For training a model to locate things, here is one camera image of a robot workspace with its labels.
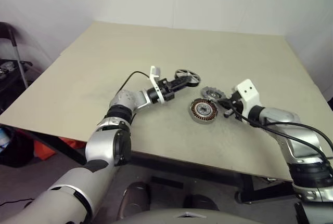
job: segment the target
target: table leg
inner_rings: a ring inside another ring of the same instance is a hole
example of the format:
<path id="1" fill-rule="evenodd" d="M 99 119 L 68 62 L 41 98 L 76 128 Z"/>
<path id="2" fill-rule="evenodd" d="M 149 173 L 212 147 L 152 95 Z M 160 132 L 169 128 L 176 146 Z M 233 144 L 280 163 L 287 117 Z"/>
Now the table leg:
<path id="1" fill-rule="evenodd" d="M 28 136 L 32 137 L 49 148 L 58 151 L 81 165 L 85 165 L 87 160 L 84 155 L 80 154 L 78 151 L 70 147 L 67 143 L 62 141 L 59 137 L 51 136 L 48 134 L 38 133 L 30 130 L 21 129 L 22 132 L 26 133 Z"/>
<path id="2" fill-rule="evenodd" d="M 291 182 L 282 182 L 278 185 L 270 186 L 258 190 L 245 190 L 236 192 L 235 200 L 238 203 L 251 204 L 254 202 L 277 200 L 278 197 L 294 195 Z"/>

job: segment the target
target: black chair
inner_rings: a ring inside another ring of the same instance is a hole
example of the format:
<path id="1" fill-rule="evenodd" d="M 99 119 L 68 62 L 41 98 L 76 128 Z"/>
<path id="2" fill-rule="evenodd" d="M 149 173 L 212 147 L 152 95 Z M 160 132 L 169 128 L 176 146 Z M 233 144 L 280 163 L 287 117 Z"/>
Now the black chair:
<path id="1" fill-rule="evenodd" d="M 27 79 L 25 78 L 24 68 L 22 65 L 22 61 L 21 61 L 18 49 L 17 49 L 17 44 L 16 44 L 16 40 L 15 40 L 15 36 L 14 36 L 14 29 L 10 24 L 8 24 L 6 22 L 0 22 L 0 38 L 6 38 L 11 41 L 11 45 L 14 49 L 14 55 L 15 55 L 15 58 L 18 63 L 18 67 L 19 67 L 19 70 L 21 73 L 21 77 L 22 77 L 24 86 L 25 86 L 25 88 L 27 88 L 28 82 L 27 82 Z"/>

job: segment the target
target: table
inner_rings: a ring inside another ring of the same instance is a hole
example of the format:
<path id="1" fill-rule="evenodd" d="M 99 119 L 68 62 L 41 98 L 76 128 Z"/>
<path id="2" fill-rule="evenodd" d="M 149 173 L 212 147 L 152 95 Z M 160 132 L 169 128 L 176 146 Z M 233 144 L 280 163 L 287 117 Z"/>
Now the table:
<path id="1" fill-rule="evenodd" d="M 132 125 L 132 149 L 168 159 L 251 175 L 290 180 L 274 139 L 263 131 L 222 114 L 210 125 L 188 114 L 200 89 L 216 87 L 227 95 L 250 78 L 261 102 L 295 112 L 303 123 L 333 138 L 333 114 L 317 86 L 282 36 L 180 30 L 93 23 L 0 116 L 0 123 L 34 133 L 87 141 L 108 110 L 110 99 L 135 70 L 161 68 L 198 73 L 202 83 L 175 99 L 140 112 Z M 129 90 L 149 89 L 135 74 Z M 327 156 L 332 156 L 321 140 Z"/>

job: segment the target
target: black cable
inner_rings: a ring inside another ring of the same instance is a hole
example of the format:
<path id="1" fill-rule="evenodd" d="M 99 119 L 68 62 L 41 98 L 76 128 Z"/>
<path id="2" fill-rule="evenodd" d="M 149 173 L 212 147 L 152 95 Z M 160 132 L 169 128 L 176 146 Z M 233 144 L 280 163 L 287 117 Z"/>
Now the black cable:
<path id="1" fill-rule="evenodd" d="M 310 144 L 310 143 L 308 143 L 308 142 L 305 142 L 305 141 L 303 141 L 303 140 L 301 140 L 301 139 L 299 139 L 299 138 L 296 138 L 296 137 L 290 136 L 290 135 L 288 135 L 288 134 L 284 134 L 284 133 L 282 133 L 282 132 L 279 132 L 279 131 L 276 131 L 276 130 L 273 130 L 273 129 L 267 128 L 266 126 L 264 126 L 264 125 L 262 125 L 262 124 L 260 124 L 260 123 L 258 123 L 258 122 L 256 122 L 256 121 L 253 121 L 253 120 L 251 120 L 251 119 L 248 119 L 248 118 L 244 117 L 241 113 L 239 113 L 239 112 L 236 110 L 236 108 L 233 106 L 233 104 L 232 104 L 229 100 L 225 100 L 225 99 L 224 99 L 223 101 L 224 101 L 224 102 L 227 102 L 227 103 L 229 104 L 230 108 L 234 111 L 234 113 L 235 113 L 238 117 L 240 117 L 240 118 L 244 119 L 245 121 L 249 122 L 251 125 L 253 125 L 253 126 L 255 126 L 255 127 L 258 127 L 258 128 L 261 128 L 261 129 L 264 129 L 264 130 L 266 130 L 266 131 L 268 131 L 268 132 L 271 132 L 271 133 L 274 133 L 274 134 L 276 134 L 276 135 L 279 135 L 279 136 L 282 136 L 282 137 L 285 137 L 285 138 L 289 138 L 289 139 L 291 139 L 291 140 L 294 140 L 294 141 L 296 141 L 296 142 L 299 142 L 299 143 L 301 143 L 301 144 L 303 144 L 303 145 L 306 145 L 306 146 L 312 148 L 313 150 L 315 150 L 315 151 L 316 151 L 316 152 L 322 157 L 322 159 L 323 159 L 323 161 L 325 162 L 325 164 L 330 165 L 330 162 L 329 162 L 328 158 L 326 157 L 326 155 L 323 153 L 323 151 L 321 151 L 321 150 L 320 150 L 318 147 L 316 147 L 315 145 L 312 145 L 312 144 Z M 330 170 L 331 174 L 333 174 L 333 169 L 332 169 L 331 166 L 329 166 L 329 170 Z"/>
<path id="2" fill-rule="evenodd" d="M 300 126 L 300 127 L 310 129 L 310 130 L 318 133 L 319 135 L 321 135 L 326 140 L 326 142 L 328 143 L 328 145 L 331 147 L 331 149 L 333 151 L 332 141 L 322 131 L 320 131 L 319 129 L 316 129 L 315 127 L 312 127 L 312 126 L 309 126 L 309 125 L 306 125 L 306 124 L 294 123 L 294 122 L 285 122 L 285 123 L 284 122 L 273 122 L 273 123 L 267 123 L 267 124 L 264 124 L 264 125 L 265 126 L 270 126 L 270 125 L 280 125 L 280 124 Z"/>
<path id="3" fill-rule="evenodd" d="M 20 199 L 20 200 L 12 201 L 12 202 L 4 202 L 4 203 L 0 204 L 0 207 L 7 203 L 16 203 L 16 202 L 33 201 L 33 200 L 34 200 L 33 198 L 28 198 L 28 199 Z"/>
<path id="4" fill-rule="evenodd" d="M 130 79 L 130 78 L 132 77 L 132 75 L 135 74 L 135 73 L 140 73 L 140 74 L 142 74 L 142 75 L 145 75 L 147 78 L 149 78 L 149 76 L 148 76 L 146 73 L 144 73 L 144 72 L 141 72 L 141 71 L 135 71 L 135 72 L 132 72 L 131 75 L 129 75 L 129 77 L 125 80 L 124 84 L 123 84 L 122 86 L 120 86 L 120 88 L 119 88 L 119 90 L 117 91 L 117 93 L 120 92 L 120 91 L 124 88 L 124 86 L 126 85 L 126 83 L 129 81 L 129 79 Z"/>

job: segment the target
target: gray floor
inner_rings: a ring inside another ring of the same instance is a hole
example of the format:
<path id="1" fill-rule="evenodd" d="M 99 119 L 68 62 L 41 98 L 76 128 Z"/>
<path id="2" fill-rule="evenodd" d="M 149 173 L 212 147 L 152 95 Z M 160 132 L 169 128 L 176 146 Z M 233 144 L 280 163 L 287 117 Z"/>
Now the gray floor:
<path id="1" fill-rule="evenodd" d="M 0 165 L 0 203 L 35 198 L 63 173 L 75 166 L 77 166 L 75 162 L 61 154 L 23 168 L 9 168 Z M 215 201 L 220 210 L 241 217 L 262 223 L 297 223 L 293 207 L 296 199 L 252 205 L 238 204 L 234 201 L 234 193 L 237 191 L 235 187 L 133 165 L 126 165 L 119 169 L 93 223 L 114 222 L 126 187 L 135 181 L 149 182 L 153 175 L 182 182 L 184 189 L 151 183 L 151 209 L 181 207 L 184 196 L 187 193 L 193 193 L 208 196 Z M 0 221 L 20 211 L 25 204 L 26 202 L 19 202 L 0 207 Z"/>

